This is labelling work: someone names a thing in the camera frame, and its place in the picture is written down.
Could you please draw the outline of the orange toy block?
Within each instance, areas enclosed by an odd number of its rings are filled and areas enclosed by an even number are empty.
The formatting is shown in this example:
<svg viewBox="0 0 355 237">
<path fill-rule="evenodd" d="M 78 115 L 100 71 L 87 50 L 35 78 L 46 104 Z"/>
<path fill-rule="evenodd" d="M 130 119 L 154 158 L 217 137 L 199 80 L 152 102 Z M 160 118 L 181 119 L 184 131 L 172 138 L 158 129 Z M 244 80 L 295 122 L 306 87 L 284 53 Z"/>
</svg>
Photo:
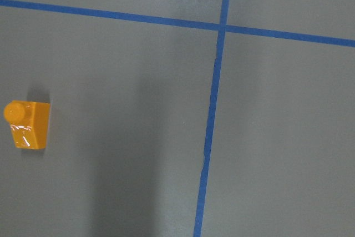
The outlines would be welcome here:
<svg viewBox="0 0 355 237">
<path fill-rule="evenodd" d="M 47 145 L 50 104 L 13 100 L 4 108 L 14 145 L 20 149 L 44 149 Z"/>
</svg>

